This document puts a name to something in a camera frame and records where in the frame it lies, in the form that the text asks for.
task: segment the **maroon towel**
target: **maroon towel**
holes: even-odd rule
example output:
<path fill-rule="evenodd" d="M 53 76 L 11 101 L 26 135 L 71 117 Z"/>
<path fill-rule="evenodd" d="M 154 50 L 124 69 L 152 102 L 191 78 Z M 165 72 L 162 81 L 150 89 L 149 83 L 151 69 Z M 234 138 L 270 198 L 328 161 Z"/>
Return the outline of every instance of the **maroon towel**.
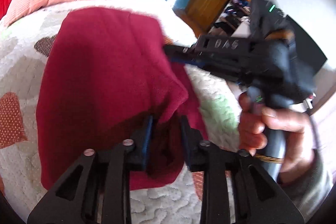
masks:
<path fill-rule="evenodd" d="M 163 50 L 159 23 L 127 11 L 71 12 L 46 65 L 36 110 L 42 184 L 49 189 L 87 148 L 109 149 L 150 113 L 149 175 L 133 172 L 132 190 L 172 183 L 183 166 L 178 116 L 206 137 L 199 103 L 181 64 Z"/>

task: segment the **green led light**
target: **green led light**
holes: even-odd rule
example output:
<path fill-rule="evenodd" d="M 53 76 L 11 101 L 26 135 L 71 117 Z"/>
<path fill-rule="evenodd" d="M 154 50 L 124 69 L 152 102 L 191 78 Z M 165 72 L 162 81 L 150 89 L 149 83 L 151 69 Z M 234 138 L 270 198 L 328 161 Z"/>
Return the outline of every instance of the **green led light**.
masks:
<path fill-rule="evenodd" d="M 269 10 L 270 12 L 274 9 L 275 4 L 273 4 L 273 6 L 271 7 L 271 9 Z"/>
<path fill-rule="evenodd" d="M 255 98 L 255 100 L 257 101 L 257 103 L 260 103 L 263 100 L 263 98 L 261 96 L 258 96 L 257 98 Z"/>

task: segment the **wrist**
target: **wrist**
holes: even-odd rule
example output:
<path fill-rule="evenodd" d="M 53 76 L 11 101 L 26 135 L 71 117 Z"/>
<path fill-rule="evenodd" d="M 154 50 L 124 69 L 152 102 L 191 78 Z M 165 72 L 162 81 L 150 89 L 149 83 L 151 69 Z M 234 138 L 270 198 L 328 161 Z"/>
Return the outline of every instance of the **wrist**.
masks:
<path fill-rule="evenodd" d="M 313 165 L 315 153 L 311 150 L 304 159 L 300 159 L 292 168 L 279 174 L 282 183 L 292 183 L 301 178 Z"/>

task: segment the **sleeve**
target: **sleeve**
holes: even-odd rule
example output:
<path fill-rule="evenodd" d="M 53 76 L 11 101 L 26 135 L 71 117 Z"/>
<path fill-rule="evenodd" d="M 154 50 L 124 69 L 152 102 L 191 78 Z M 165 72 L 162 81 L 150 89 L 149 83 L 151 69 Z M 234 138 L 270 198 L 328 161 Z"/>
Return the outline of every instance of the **sleeve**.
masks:
<path fill-rule="evenodd" d="M 332 176 L 323 163 L 322 157 L 316 150 L 314 152 L 315 159 L 311 169 L 290 185 L 281 185 L 302 213 L 305 223 L 319 209 L 333 186 Z"/>

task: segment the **white bedsheet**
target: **white bedsheet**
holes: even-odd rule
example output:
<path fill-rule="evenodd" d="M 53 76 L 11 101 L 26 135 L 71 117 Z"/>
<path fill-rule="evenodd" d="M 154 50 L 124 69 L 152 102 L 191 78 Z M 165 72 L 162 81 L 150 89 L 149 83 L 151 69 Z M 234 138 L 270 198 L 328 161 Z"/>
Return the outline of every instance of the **white bedsheet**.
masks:
<path fill-rule="evenodd" d="M 193 31 L 175 16 L 164 0 L 82 0 L 63 3 L 40 9 L 8 28 L 2 28 L 0 96 L 3 99 L 9 92 L 17 95 L 27 140 L 0 149 L 0 176 L 8 202 L 25 221 L 46 193 L 40 181 L 35 111 L 47 57 L 36 51 L 34 45 L 44 37 L 57 34 L 71 10 L 92 6 L 153 16 L 160 22 L 164 35 L 174 44 L 190 47 L 196 42 Z M 193 66 L 186 66 L 186 70 L 201 102 L 209 136 L 218 145 L 236 149 L 238 134 L 235 123 L 240 109 L 225 81 Z M 0 100 L 0 109 L 6 111 L 6 108 L 1 108 L 2 105 L 4 100 Z M 133 223 L 199 222 L 201 205 L 186 168 L 171 185 L 133 191 L 131 204 Z"/>

